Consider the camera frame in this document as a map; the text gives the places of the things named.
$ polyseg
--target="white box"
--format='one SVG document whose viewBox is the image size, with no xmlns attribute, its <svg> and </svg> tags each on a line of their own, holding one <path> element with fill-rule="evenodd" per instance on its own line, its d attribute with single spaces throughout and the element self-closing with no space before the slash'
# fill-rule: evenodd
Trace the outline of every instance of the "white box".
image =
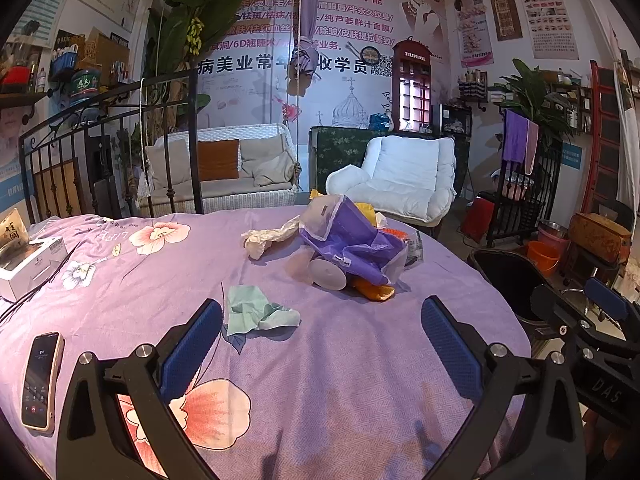
<svg viewBox="0 0 640 480">
<path fill-rule="evenodd" d="M 19 300 L 48 280 L 66 257 L 60 236 L 32 240 L 28 247 L 7 269 L 0 269 L 0 296 L 8 301 Z"/>
</svg>

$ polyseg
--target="orange-brown cushion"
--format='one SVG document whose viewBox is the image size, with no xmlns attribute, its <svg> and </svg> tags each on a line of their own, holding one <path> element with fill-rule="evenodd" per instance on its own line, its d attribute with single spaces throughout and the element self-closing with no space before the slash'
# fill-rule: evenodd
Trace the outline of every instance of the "orange-brown cushion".
<svg viewBox="0 0 640 480">
<path fill-rule="evenodd" d="M 198 142 L 200 181 L 238 178 L 238 140 Z"/>
</svg>

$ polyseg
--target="purple bag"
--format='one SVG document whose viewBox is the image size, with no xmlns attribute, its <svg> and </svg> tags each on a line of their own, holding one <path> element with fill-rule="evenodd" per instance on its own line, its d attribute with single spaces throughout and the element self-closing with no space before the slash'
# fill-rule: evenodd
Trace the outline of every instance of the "purple bag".
<svg viewBox="0 0 640 480">
<path fill-rule="evenodd" d="M 300 235 L 329 262 L 373 285 L 395 283 L 407 246 L 379 231 L 344 195 L 318 196 L 300 215 Z"/>
</svg>

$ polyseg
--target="smartphone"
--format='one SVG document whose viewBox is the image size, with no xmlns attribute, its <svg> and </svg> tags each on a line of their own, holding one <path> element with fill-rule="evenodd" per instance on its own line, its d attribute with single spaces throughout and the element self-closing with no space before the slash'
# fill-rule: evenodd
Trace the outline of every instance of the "smartphone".
<svg viewBox="0 0 640 480">
<path fill-rule="evenodd" d="M 56 380 L 65 340 L 59 332 L 37 336 L 31 344 L 24 373 L 22 392 L 22 424 L 42 433 L 53 432 L 53 404 Z"/>
</svg>

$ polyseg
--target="blue gripper pad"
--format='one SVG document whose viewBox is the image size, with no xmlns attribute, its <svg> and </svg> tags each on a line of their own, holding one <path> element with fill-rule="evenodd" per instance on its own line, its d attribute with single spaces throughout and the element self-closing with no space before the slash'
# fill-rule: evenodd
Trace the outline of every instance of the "blue gripper pad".
<svg viewBox="0 0 640 480">
<path fill-rule="evenodd" d="M 626 300 L 596 278 L 584 284 L 584 295 L 604 310 L 611 319 L 624 321 L 628 316 Z"/>
<path fill-rule="evenodd" d="M 460 397 L 478 402 L 482 397 L 480 364 L 440 306 L 431 298 L 424 300 L 420 320 L 424 333 L 438 353 Z"/>
<path fill-rule="evenodd" d="M 220 333 L 222 308 L 217 301 L 208 301 L 198 319 L 193 321 L 162 366 L 159 391 L 162 400 L 167 404 L 187 391 L 198 367 Z"/>
</svg>

